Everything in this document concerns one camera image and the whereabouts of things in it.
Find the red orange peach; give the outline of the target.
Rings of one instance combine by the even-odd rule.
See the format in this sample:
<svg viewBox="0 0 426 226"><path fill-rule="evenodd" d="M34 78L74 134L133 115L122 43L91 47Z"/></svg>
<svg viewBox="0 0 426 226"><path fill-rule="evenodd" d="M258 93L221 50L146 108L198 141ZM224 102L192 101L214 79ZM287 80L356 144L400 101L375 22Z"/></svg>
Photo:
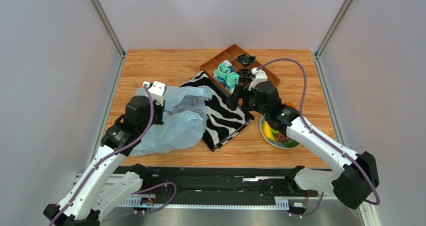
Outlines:
<svg viewBox="0 0 426 226"><path fill-rule="evenodd" d="M294 105L294 104L292 104L292 103L290 103L290 102L285 102L285 104L286 104L287 106L290 106L290 107L294 108L294 109L296 108L296 107L295 107L295 105Z"/></svg>

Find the light blue plastic bag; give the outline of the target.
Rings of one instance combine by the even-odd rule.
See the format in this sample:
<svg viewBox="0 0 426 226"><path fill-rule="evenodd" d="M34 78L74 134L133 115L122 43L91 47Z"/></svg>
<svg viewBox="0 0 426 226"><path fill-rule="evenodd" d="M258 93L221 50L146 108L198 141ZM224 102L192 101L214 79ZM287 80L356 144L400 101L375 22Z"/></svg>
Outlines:
<svg viewBox="0 0 426 226"><path fill-rule="evenodd" d="M163 125L154 124L131 151L131 156L167 153L195 146L207 127L208 87L168 87L165 91Z"/></svg>

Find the purple grapes bunch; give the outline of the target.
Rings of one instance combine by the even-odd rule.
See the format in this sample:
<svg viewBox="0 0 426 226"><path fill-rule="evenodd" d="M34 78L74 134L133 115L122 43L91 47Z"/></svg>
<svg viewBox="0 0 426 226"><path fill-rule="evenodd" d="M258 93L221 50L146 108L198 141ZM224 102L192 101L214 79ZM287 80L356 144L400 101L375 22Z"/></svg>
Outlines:
<svg viewBox="0 0 426 226"><path fill-rule="evenodd" d="M282 134L282 133L277 133L277 134L274 136L274 139L275 139L275 141L276 141L276 142L278 142L278 143L285 143L286 141L289 141L289 140L290 140L290 138L289 138L289 137L285 136L285 135L284 135L284 134Z"/></svg>

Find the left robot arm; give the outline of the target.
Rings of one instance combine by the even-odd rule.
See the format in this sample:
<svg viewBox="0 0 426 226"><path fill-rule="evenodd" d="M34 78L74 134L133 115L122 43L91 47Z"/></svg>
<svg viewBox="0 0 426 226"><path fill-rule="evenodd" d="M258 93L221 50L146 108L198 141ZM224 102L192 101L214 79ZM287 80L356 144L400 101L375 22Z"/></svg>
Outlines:
<svg viewBox="0 0 426 226"><path fill-rule="evenodd" d="M119 202L140 188L147 170L137 164L115 185L118 192L108 189L101 193L107 180L149 128L153 124L163 124L164 111L163 96L132 97L125 113L106 130L93 160L77 184L59 203L49 204L44 209L50 225L100 225Z"/></svg>

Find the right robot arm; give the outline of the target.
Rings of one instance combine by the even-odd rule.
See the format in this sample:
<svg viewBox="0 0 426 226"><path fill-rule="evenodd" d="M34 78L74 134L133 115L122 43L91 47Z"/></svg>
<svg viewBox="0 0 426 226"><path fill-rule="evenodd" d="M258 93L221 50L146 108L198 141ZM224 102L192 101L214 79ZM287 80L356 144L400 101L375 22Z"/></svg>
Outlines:
<svg viewBox="0 0 426 226"><path fill-rule="evenodd" d="M271 82L254 88L236 86L226 104L232 110L242 101L242 110L256 111L267 124L284 136L313 152L330 168L329 171L297 166L288 175L301 190L334 195L345 206L357 209L363 202L378 205L380 184L375 157L369 152L357 153L313 126L302 112L283 103Z"/></svg>

